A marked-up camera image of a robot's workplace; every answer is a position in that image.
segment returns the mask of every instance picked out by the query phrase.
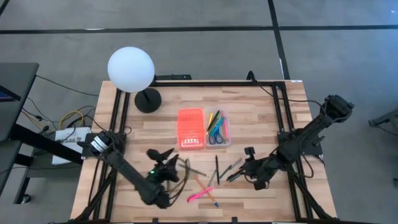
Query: black table leg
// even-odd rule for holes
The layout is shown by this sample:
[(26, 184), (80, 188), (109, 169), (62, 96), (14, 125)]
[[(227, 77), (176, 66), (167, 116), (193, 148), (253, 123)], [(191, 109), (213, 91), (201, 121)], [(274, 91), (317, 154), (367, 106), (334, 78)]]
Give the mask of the black table leg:
[(38, 149), (45, 150), (62, 159), (69, 160), (77, 164), (83, 164), (81, 154), (62, 144), (35, 133), (19, 124), (15, 124), (10, 134), (11, 139), (20, 140), (25, 144)]
[(25, 156), (23, 154), (18, 153), (17, 157), (15, 158), (14, 163), (29, 167), (31, 165), (32, 161), (33, 161), (33, 157)]
[(20, 204), (22, 203), (22, 201), (24, 200), (24, 195), (27, 189), (27, 185), (29, 184), (30, 178), (24, 176), (24, 180), (22, 181), (22, 183), (20, 184), (19, 188), (18, 188), (18, 192), (17, 195), (14, 199), (14, 203), (16, 204)]

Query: black pen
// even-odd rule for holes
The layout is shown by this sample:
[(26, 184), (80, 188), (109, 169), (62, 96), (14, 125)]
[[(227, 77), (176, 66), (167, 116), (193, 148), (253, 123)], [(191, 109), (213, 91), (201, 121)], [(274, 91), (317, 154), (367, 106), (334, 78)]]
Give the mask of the black pen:
[(218, 172), (218, 157), (216, 156), (216, 172), (217, 172), (217, 184), (220, 184), (220, 173)]

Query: black lamp base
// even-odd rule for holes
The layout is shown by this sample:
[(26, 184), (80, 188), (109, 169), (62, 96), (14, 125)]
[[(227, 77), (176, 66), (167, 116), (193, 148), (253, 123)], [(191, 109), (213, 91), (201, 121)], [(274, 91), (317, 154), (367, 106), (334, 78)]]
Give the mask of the black lamp base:
[(146, 88), (137, 93), (134, 103), (139, 111), (143, 113), (152, 113), (159, 109), (162, 104), (162, 97), (159, 91), (153, 88)]

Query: computer monitor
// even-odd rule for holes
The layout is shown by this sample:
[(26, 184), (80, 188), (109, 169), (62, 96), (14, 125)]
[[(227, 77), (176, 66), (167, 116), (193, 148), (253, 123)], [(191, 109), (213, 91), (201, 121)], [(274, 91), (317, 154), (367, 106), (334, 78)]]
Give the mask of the computer monitor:
[(21, 97), (0, 85), (0, 102), (20, 101)]

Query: desk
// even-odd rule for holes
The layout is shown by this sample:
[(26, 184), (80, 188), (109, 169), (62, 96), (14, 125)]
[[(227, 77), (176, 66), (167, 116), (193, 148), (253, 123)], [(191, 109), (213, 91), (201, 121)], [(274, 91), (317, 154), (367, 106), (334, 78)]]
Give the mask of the desk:
[[(39, 64), (37, 63), (0, 63), (0, 85), (21, 97), (20, 101), (0, 102), (0, 171), (5, 171), (0, 174), (0, 195), (13, 163), (31, 168), (34, 168), (37, 164), (38, 167), (43, 167), (44, 163), (42, 161), (44, 161), (43, 158), (45, 157), (47, 163), (50, 164), (50, 155), (37, 156), (33, 160), (31, 156), (19, 154), (19, 148), (22, 143), (45, 150), (77, 164), (83, 163), (80, 153), (16, 124), (36, 78), (38, 68)], [(48, 177), (45, 173), (50, 173), (51, 171), (54, 170), (27, 170), (19, 186), (14, 203), (22, 202), (31, 177)]]
[[(301, 82), (286, 81), (287, 94), (292, 100), (306, 100), (304, 86)], [(145, 174), (153, 168), (154, 161), (146, 156), (149, 148), (164, 152), (176, 148), (181, 158), (189, 158), (191, 166), (207, 174), (199, 175), (207, 183), (215, 168), (215, 155), (218, 156), (220, 171), (240, 157), (245, 158), (244, 148), (253, 146), (256, 157), (268, 155), (278, 145), (279, 131), (275, 115), (273, 97), (262, 91), (258, 86), (212, 86), (212, 87), (156, 87), (162, 95), (162, 106), (154, 113), (143, 114), (134, 106), (134, 95), (130, 97), (130, 107), (126, 125), (132, 128), (127, 136), (125, 159), (139, 172)], [(116, 88), (111, 82), (103, 82), (97, 104), (95, 120), (104, 128), (109, 126)], [(122, 102), (119, 104), (121, 115)], [(226, 149), (200, 149), (185, 151), (177, 148), (177, 112), (180, 108), (206, 108), (220, 105), (229, 113), (230, 135), (232, 145)], [(290, 102), (290, 109), (296, 128), (304, 127), (312, 120), (308, 103)], [(286, 114), (282, 118), (287, 125)], [(94, 132), (101, 130), (93, 126)], [(315, 176), (307, 179), (309, 191), (318, 203), (331, 216), (335, 216), (335, 208), (330, 193), (325, 169), (320, 161), (308, 157), (314, 168)], [(71, 218), (77, 217), (87, 206), (88, 195), (95, 171), (96, 159), (87, 159), (83, 163)], [(309, 174), (309, 168), (303, 163), (304, 171)], [(180, 167), (180, 176), (184, 170)], [(194, 192), (200, 191), (200, 186), (191, 175), (183, 194), (170, 208), (161, 210), (156, 206), (148, 207), (139, 198), (134, 186), (123, 176), (118, 175), (111, 222), (151, 222), (159, 218), (160, 222), (230, 222), (231, 217), (237, 217), (240, 222), (292, 221), (295, 220), (292, 199), (289, 191), (287, 174), (278, 171), (271, 180), (269, 189), (254, 190), (252, 184), (243, 177), (229, 184), (225, 178), (220, 185), (215, 184), (211, 192), (218, 201), (220, 208), (214, 207), (207, 197), (202, 197), (192, 203), (186, 199)], [(101, 204), (100, 218), (104, 217), (105, 193)], [(298, 191), (299, 203), (303, 204)], [(304, 206), (300, 206), (305, 217)]]

